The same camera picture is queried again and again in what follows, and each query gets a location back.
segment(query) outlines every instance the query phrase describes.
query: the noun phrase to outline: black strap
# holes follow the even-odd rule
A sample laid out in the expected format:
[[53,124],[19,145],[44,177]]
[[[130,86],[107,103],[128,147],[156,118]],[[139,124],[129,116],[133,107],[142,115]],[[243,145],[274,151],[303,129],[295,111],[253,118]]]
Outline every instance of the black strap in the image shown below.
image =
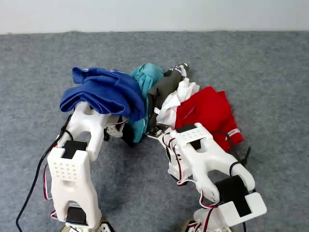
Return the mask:
[[232,163],[231,164],[231,166],[230,166],[230,176],[232,176],[232,169],[233,169],[233,167],[236,165],[236,164],[241,164],[241,162],[239,162],[239,161],[236,161],[236,162],[234,162],[234,163]]

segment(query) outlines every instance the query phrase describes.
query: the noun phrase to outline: teal shirt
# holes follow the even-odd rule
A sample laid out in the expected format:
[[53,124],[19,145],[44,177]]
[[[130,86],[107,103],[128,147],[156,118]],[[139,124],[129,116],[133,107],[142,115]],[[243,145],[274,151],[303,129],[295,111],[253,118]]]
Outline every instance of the teal shirt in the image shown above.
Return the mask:
[[163,78],[163,70],[154,64],[147,63],[138,66],[132,73],[131,76],[138,82],[141,95],[145,100],[145,111],[146,116],[139,121],[133,122],[129,121],[130,126],[134,130],[134,140],[133,142],[138,143],[142,138],[143,134],[146,133],[148,126],[148,108],[149,101],[147,97],[148,91],[153,85],[155,85],[159,80]]

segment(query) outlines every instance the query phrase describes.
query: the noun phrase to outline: clothing label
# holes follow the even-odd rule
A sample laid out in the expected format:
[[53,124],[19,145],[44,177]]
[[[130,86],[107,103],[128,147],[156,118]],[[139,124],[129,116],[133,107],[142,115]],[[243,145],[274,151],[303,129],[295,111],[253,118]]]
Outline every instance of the clothing label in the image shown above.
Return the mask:
[[234,134],[240,133],[240,130],[238,128],[231,130],[230,132],[228,132],[227,134],[232,137]]

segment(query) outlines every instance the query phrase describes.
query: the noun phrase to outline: red wire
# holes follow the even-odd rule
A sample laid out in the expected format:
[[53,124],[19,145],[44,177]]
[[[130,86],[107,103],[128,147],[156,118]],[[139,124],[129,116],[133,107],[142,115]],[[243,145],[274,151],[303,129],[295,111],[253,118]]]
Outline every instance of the red wire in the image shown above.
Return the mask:
[[43,172],[43,193],[44,193],[44,198],[46,199],[46,200],[48,200],[48,197],[47,197],[47,195],[46,195],[46,185],[45,185],[45,179],[46,179],[46,167],[47,167],[47,164],[45,165],[45,167],[44,167],[44,172]]
[[202,223],[199,223],[198,226],[195,228],[195,232],[201,227]]
[[207,217],[206,217],[206,220],[205,220],[205,224],[204,224],[204,229],[203,229],[203,232],[206,232],[207,230],[207,226],[208,226],[208,222],[209,222],[209,218],[211,217],[211,212],[212,212],[213,209],[211,209],[208,214],[207,214]]
[[178,163],[178,168],[179,168],[179,180],[182,180],[182,178],[183,178],[183,172],[182,172],[182,168],[181,168],[181,166],[180,166],[180,161],[179,161],[178,156],[177,156],[176,151],[175,151],[175,146],[176,146],[176,145],[174,145],[174,147],[173,147],[173,152],[175,153],[176,160],[177,160],[177,163]]
[[167,134],[169,134],[169,132],[167,132],[166,134],[164,134],[164,135],[162,136],[162,142],[163,142],[163,144],[164,144],[165,146],[167,146],[167,145],[165,144],[164,136],[167,135]]
[[[203,192],[202,192],[202,199],[201,199],[201,203],[203,204],[203,200],[204,200],[204,195],[203,195]],[[215,208],[218,208],[217,205],[203,205],[206,209],[207,208],[210,208],[210,209],[215,209]]]
[[170,143],[174,140],[175,138],[171,138],[170,140],[169,140],[169,148],[170,148]]

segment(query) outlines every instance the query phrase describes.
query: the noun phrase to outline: floor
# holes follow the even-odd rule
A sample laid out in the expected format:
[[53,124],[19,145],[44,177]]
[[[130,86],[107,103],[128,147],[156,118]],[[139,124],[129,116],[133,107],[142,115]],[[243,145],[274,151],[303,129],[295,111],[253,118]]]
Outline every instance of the floor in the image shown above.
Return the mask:
[[[73,86],[72,67],[130,73],[146,62],[164,69],[187,62],[192,81],[226,91],[245,138],[239,153],[252,147],[247,168],[268,210],[248,221],[247,231],[307,231],[309,32],[225,31],[1,35],[1,230],[17,231],[39,158],[65,121],[59,101]],[[134,149],[121,139],[103,144],[91,174],[117,232],[179,232],[199,209],[195,186],[177,187],[167,168],[155,140]],[[59,231],[52,210],[40,176],[20,220],[23,231]]]

